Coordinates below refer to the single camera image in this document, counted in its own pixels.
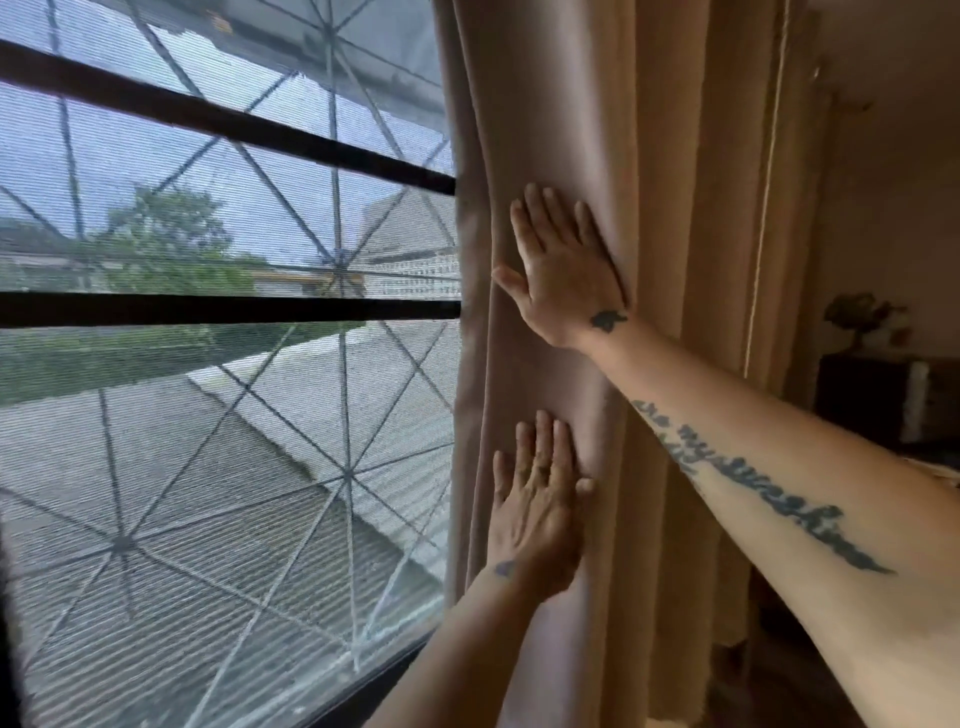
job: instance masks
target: right hand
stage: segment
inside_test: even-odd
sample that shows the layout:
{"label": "right hand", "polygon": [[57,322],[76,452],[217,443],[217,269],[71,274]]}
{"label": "right hand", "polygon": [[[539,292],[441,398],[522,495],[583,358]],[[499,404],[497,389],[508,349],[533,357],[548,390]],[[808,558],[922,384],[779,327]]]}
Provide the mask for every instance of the right hand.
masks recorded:
{"label": "right hand", "polygon": [[582,349],[592,331],[609,333],[626,320],[623,293],[589,207],[574,208],[576,228],[559,194],[535,184],[514,200],[510,221],[524,277],[507,265],[493,280],[516,302],[523,320],[548,344]]}

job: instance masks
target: sky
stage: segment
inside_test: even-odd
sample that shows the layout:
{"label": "sky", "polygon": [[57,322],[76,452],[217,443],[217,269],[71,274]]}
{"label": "sky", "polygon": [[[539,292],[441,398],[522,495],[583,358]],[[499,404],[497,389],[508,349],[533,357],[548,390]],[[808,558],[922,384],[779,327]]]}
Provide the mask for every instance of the sky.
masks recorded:
{"label": "sky", "polygon": [[[56,0],[60,50],[64,56],[151,84],[184,91],[167,64],[136,30],[130,18],[91,0]],[[364,13],[376,12],[376,0]],[[47,0],[0,0],[0,37],[52,52]],[[369,25],[375,21],[371,15]],[[218,50],[206,37],[171,34],[155,28],[160,41],[206,98],[241,109],[280,74]],[[419,42],[423,43],[423,34]],[[436,53],[435,48],[427,49]],[[132,199],[135,183],[156,184],[204,145],[206,134],[166,127],[116,111],[68,101],[69,128],[87,235],[102,229],[107,213]],[[312,80],[288,79],[255,113],[312,133],[329,135],[328,94]],[[423,163],[443,141],[440,132],[384,112],[401,151]],[[337,102],[342,141],[393,156],[363,106],[343,97]],[[333,248],[330,170],[310,161],[248,148],[277,188],[328,249]],[[453,173],[447,144],[431,165]],[[55,97],[0,83],[0,184],[20,196],[61,232],[76,236],[67,154]],[[309,237],[269,192],[250,165],[228,142],[218,142],[180,184],[209,192],[224,203],[221,216],[233,235],[234,251],[264,255],[273,263],[300,265],[316,258]],[[352,248],[365,229],[364,209],[395,194],[399,186],[350,172],[340,173],[343,244]],[[0,217],[29,216],[0,192]]]}

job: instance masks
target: curtain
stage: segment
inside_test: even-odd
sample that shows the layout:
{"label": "curtain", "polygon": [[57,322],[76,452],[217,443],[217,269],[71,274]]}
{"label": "curtain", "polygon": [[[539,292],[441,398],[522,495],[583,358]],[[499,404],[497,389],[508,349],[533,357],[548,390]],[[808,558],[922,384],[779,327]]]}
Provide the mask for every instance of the curtain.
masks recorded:
{"label": "curtain", "polygon": [[790,0],[435,0],[457,159],[463,353],[448,602],[483,567],[492,454],[546,408],[601,488],[583,567],[531,625],[504,726],[694,724],[714,645],[748,636],[750,566],[639,417],[492,285],[528,181],[586,200],[633,307],[776,388],[789,360],[823,107]]}

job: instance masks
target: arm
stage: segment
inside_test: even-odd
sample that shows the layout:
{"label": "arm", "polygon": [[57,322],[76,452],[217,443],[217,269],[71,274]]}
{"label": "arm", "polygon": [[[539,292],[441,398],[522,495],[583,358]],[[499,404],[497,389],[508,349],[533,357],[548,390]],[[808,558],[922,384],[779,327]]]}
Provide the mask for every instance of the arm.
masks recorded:
{"label": "arm", "polygon": [[501,266],[497,282],[623,392],[868,723],[955,724],[960,495],[629,313],[582,203],[574,225],[555,193],[528,187],[511,213],[526,277]]}
{"label": "arm", "polygon": [[487,567],[377,708],[367,728],[493,728],[530,620],[573,579],[589,479],[576,480],[567,425],[516,428],[516,465],[493,459]]}

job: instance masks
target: green foliage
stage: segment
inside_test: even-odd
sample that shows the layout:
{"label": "green foliage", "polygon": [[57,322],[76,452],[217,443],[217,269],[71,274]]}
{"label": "green foliage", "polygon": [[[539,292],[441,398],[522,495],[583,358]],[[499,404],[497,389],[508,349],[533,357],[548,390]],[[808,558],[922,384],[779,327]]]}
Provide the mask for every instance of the green foliage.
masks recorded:
{"label": "green foliage", "polygon": [[111,210],[91,244],[115,293],[251,296],[257,255],[230,255],[233,238],[206,192],[134,188],[129,207]]}
{"label": "green foliage", "polygon": [[[233,239],[205,192],[134,190],[132,205],[112,210],[91,237],[116,293],[253,295],[256,255],[231,255]],[[299,324],[286,345],[362,323]],[[0,406],[181,375],[273,349],[289,324],[60,328],[0,332]]]}

